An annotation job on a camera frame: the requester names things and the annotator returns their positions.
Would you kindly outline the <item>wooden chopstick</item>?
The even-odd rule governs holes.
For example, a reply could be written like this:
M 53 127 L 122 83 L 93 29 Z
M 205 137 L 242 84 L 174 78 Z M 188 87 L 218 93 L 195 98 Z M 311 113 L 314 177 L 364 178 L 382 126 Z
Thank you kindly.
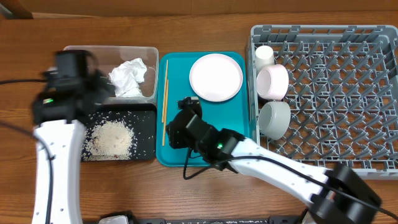
M 165 129 L 166 129 L 166 125 L 167 125 L 168 97 L 169 97 L 169 80 L 167 82 L 167 92 L 166 92 L 166 102 L 165 102 L 165 116 L 164 116 L 163 131 L 162 131 L 162 146 L 165 146 Z
M 162 123 L 164 123 L 164 116 L 165 116 L 165 102 L 166 102 L 166 92 L 167 92 L 167 82 L 168 82 L 168 67 L 169 67 L 169 60 L 166 60 L 166 68 L 165 68 L 165 79 L 164 79 L 164 99 L 163 99 L 163 107 L 162 107 Z

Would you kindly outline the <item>white pink plate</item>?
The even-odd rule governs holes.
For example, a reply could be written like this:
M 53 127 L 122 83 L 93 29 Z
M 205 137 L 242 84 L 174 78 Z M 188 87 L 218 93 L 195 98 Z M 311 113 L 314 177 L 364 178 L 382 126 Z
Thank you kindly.
M 191 67 L 189 82 L 201 98 L 212 102 L 232 99 L 243 85 L 243 71 L 225 54 L 207 54 Z

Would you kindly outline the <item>white grey bowl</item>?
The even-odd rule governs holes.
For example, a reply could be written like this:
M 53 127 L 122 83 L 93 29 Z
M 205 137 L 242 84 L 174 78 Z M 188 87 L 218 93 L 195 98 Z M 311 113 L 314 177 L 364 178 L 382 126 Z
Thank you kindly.
M 284 101 L 270 101 L 259 112 L 258 125 L 261 133 L 278 140 L 284 136 L 290 124 L 291 111 Z

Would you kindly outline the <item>pink bowl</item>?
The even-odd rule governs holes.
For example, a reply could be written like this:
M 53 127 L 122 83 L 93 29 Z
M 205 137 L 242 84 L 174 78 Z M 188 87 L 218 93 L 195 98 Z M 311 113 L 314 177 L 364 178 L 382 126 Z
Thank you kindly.
M 257 75 L 257 94 L 266 100 L 281 100 L 289 87 L 289 74 L 283 65 L 269 65 Z

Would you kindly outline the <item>white paper cup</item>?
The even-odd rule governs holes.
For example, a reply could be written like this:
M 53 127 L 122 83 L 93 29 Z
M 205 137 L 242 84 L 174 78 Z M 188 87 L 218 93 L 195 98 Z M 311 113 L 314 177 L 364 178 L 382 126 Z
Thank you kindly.
M 263 45 L 255 50 L 254 65 L 257 73 L 264 67 L 274 64 L 274 51 L 270 46 Z

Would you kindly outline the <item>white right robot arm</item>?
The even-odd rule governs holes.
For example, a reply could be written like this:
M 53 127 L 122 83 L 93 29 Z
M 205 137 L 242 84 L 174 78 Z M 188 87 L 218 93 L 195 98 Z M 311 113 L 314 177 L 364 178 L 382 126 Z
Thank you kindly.
M 272 184 L 307 206 L 304 221 L 313 223 L 371 223 L 381 211 L 381 199 L 350 167 L 333 169 L 291 160 L 258 145 L 242 134 L 217 130 L 202 119 L 200 100 L 178 101 L 179 112 L 166 126 L 170 146 L 187 147 L 209 169 L 229 169 Z

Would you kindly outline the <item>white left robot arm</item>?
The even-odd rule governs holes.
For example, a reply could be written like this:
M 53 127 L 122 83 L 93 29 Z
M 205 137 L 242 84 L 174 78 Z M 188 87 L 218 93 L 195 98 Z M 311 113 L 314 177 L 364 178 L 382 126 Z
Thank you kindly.
M 55 53 L 32 104 L 37 171 L 32 223 L 81 223 L 80 156 L 86 124 L 115 87 L 87 50 Z

